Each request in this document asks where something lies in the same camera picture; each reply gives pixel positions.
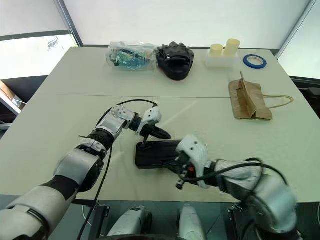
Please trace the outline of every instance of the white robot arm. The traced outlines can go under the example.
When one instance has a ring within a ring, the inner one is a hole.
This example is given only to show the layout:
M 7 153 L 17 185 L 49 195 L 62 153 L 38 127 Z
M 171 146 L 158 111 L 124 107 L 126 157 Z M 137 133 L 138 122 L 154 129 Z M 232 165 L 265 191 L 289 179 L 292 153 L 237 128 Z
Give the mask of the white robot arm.
M 107 151 L 122 129 L 160 139 L 171 136 L 155 126 L 161 120 L 159 107 L 141 118 L 123 105 L 109 109 L 96 128 L 57 164 L 53 179 L 35 187 L 0 211 L 0 240 L 47 239 L 80 192 L 90 190 L 104 166 Z
M 275 168 L 259 159 L 246 161 L 208 160 L 207 146 L 195 136 L 186 136 L 177 146 L 179 157 L 174 160 L 173 172 L 184 183 L 219 187 L 222 192 L 248 206 L 261 239 L 297 240 L 297 199 L 285 177 Z M 281 177 L 264 173 L 264 168 L 277 172 Z

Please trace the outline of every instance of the plastic bag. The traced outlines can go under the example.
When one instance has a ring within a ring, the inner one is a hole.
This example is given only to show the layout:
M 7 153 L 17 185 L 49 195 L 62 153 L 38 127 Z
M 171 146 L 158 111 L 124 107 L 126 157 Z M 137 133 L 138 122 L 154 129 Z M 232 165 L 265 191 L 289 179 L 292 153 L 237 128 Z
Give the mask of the plastic bag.
M 105 55 L 106 62 L 113 67 L 145 71 L 157 67 L 156 45 L 143 42 L 111 42 Z

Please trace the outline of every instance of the floor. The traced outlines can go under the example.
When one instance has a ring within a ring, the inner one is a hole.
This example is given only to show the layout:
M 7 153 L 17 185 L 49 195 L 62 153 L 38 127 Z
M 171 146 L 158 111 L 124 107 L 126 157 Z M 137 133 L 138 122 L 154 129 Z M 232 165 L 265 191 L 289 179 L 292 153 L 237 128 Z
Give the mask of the floor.
M 12 202 L 16 196 L 0 195 L 0 210 Z M 99 204 L 110 207 L 108 218 L 104 221 L 102 234 L 108 233 L 117 219 L 129 208 L 145 206 L 152 212 L 153 221 L 151 233 L 176 236 L 177 215 L 186 202 L 151 202 L 151 201 L 100 201 Z M 214 202 L 192 202 L 190 203 L 197 211 L 202 223 L 203 230 L 207 234 L 207 240 L 228 240 L 225 230 L 223 214 L 230 203 Z M 320 225 L 318 223 L 317 210 L 319 203 L 300 203 L 297 207 L 298 230 L 302 233 L 304 240 L 320 239 Z M 72 204 L 64 218 L 57 226 L 50 240 L 76 239 L 79 230 L 84 222 L 82 205 Z M 84 207 L 84 214 L 87 215 L 88 207 Z M 90 226 L 87 225 L 82 235 L 82 240 L 87 240 Z M 252 229 L 249 229 L 244 240 L 257 240 Z

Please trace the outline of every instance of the black joint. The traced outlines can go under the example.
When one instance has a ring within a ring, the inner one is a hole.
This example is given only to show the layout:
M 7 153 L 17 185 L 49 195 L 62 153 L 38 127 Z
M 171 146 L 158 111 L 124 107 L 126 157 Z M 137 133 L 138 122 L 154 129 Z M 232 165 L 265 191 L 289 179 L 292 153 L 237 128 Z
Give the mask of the black joint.
M 103 149 L 101 151 L 96 151 L 96 150 L 94 150 L 94 149 L 92 149 L 90 147 L 87 147 L 85 145 L 80 145 L 80 146 L 77 147 L 77 149 L 83 150 L 86 153 L 91 154 L 93 156 L 98 156 L 101 159 L 105 159 L 106 154 L 107 154 L 106 151 L 103 150 Z
M 140 126 L 140 123 L 142 121 L 142 118 L 139 117 L 138 113 L 134 113 L 134 118 L 129 126 L 129 129 L 136 132 Z
M 184 188 L 184 186 L 181 185 L 181 184 L 179 184 L 179 183 L 177 183 L 177 184 L 175 185 L 175 187 L 176 187 L 177 189 L 179 189 L 179 190 L 182 190 L 182 189 Z
M 185 165 L 189 161 L 190 161 L 190 157 L 184 151 L 182 151 L 179 155 L 179 163 L 181 163 L 182 165 Z
M 83 193 L 92 189 L 95 183 L 98 180 L 98 177 L 104 167 L 104 162 L 101 159 L 98 159 L 95 164 L 92 166 L 88 174 L 86 175 L 82 185 L 79 188 L 79 192 Z
M 96 128 L 93 130 L 87 138 L 98 141 L 105 147 L 107 151 L 111 148 L 115 141 L 114 136 L 110 132 L 101 128 Z
M 207 175 L 207 174 L 210 174 L 210 173 L 214 172 L 215 168 L 216 168 L 216 164 L 217 164 L 217 162 L 212 161 L 211 164 L 210 164 L 210 167 L 205 167 L 204 168 L 203 175 Z M 205 179 L 204 183 L 209 185 L 209 186 L 218 187 L 218 182 L 217 182 L 217 178 L 216 177 L 211 177 L 209 179 Z
M 79 185 L 72 179 L 65 176 L 55 175 L 52 180 L 41 186 L 46 186 L 59 191 L 65 200 L 74 195 Z

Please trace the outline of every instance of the black cable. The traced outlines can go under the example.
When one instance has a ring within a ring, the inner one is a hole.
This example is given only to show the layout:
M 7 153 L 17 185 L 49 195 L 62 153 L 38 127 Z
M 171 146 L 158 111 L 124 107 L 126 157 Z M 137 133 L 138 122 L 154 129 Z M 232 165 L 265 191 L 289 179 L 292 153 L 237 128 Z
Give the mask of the black cable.
M 220 212 L 219 216 L 216 218 L 216 220 L 214 221 L 214 223 L 212 224 L 212 226 L 209 228 L 209 230 L 206 232 L 206 235 L 208 236 L 209 232 L 211 231 L 211 229 L 214 227 L 214 225 L 218 222 L 221 214 L 222 214 L 222 211 Z
M 94 209 L 95 209 L 95 206 L 96 206 L 96 204 L 97 204 L 100 191 L 101 191 L 101 189 L 102 189 L 102 186 L 103 186 L 103 184 L 104 184 L 104 182 L 105 182 L 105 179 L 106 179 L 106 176 L 107 176 L 107 173 L 108 173 L 108 170 L 109 170 L 111 155 L 112 155 L 112 146 L 110 147 L 110 150 L 109 150 L 109 159 L 108 159 L 108 163 L 107 163 L 107 165 L 106 165 L 106 169 L 105 169 L 104 175 L 103 175 L 103 177 L 102 177 L 100 186 L 99 186 L 99 188 L 98 188 L 98 191 L 96 192 L 96 195 L 95 195 L 95 197 L 94 197 L 94 200 L 93 200 L 92 206 L 91 206 L 91 208 L 90 208 L 90 210 L 89 210 L 89 213 L 88 213 L 88 215 L 86 216 L 85 221 L 84 221 L 84 223 L 83 223 L 83 225 L 82 225 L 82 227 L 81 227 L 81 230 L 80 230 L 80 232 L 79 232 L 79 234 L 78 234 L 77 240 L 81 240 L 81 236 L 82 236 L 82 234 L 84 233 L 84 230 L 85 230 L 86 225 L 87 225 L 87 223 L 88 223 L 88 221 L 89 221 L 89 219 L 90 219 L 90 216 L 91 216 L 92 212 L 93 212 Z
M 131 99 L 131 100 L 128 100 L 128 101 L 120 102 L 120 103 L 118 103 L 117 105 L 127 104 L 127 103 L 131 103 L 131 102 L 146 102 L 146 103 L 153 104 L 153 107 L 157 107 L 157 106 L 158 106 L 158 104 L 156 104 L 155 102 L 149 101 L 149 100 L 145 100 L 145 99 Z M 98 126 L 98 124 L 102 121 L 102 119 L 104 119 L 104 117 L 110 112 L 110 110 L 111 110 L 111 108 L 109 108 L 109 109 L 102 115 L 102 117 L 99 119 L 99 121 L 97 122 L 97 124 L 96 124 L 95 126 Z
M 0 88 L 0 90 L 1 90 L 1 92 L 3 92 L 3 93 L 6 95 L 6 97 L 7 97 L 8 99 L 10 99 L 10 100 L 12 100 L 12 101 L 16 101 L 16 102 L 18 102 L 18 103 L 27 104 L 27 103 L 24 102 L 24 101 L 16 100 L 16 99 L 14 99 L 14 98 L 9 97 L 8 94 L 7 94 L 3 89 Z
M 261 159 L 255 158 L 255 157 L 246 159 L 245 161 L 246 161 L 246 162 L 254 162 L 254 161 L 257 161 L 257 162 L 259 162 L 259 163 L 261 163 L 261 164 L 264 164 L 264 162 L 263 162 Z M 251 189 L 251 191 L 247 194 L 247 196 L 244 197 L 244 199 L 242 200 L 242 202 L 245 202 L 245 201 L 255 192 L 255 190 L 257 189 L 258 185 L 260 184 L 260 182 L 261 182 L 264 174 L 265 174 L 265 168 L 262 167 L 262 169 L 261 169 L 261 174 L 260 174 L 260 176 L 259 176 L 258 181 L 255 183 L 255 185 L 253 186 L 253 188 Z
M 254 224 L 255 221 L 253 219 L 251 219 L 243 228 L 241 235 L 239 234 L 238 240 L 243 240 L 245 238 L 245 235 L 248 231 L 248 228 Z
M 244 167 L 262 167 L 262 168 L 265 168 L 265 169 L 270 169 L 270 170 L 276 172 L 277 174 L 279 174 L 280 177 L 283 179 L 284 183 L 286 185 L 289 185 L 288 181 L 285 178 L 285 176 L 279 170 L 277 170 L 276 168 L 274 168 L 274 167 L 272 167 L 270 165 L 263 164 L 263 163 L 260 163 L 260 162 L 242 163 L 242 164 L 226 167 L 226 168 L 224 168 L 222 170 L 214 171 L 214 172 L 208 173 L 207 175 L 204 175 L 204 176 L 201 176 L 201 177 L 196 177 L 196 178 L 187 178 L 187 177 L 183 177 L 181 175 L 179 175 L 179 177 L 180 177 L 181 180 L 183 180 L 184 182 L 187 182 L 187 183 L 198 182 L 198 181 L 201 181 L 201 180 L 215 178 L 216 176 L 218 176 L 220 174 L 224 174 L 224 173 L 229 172 L 231 170 L 244 168 Z

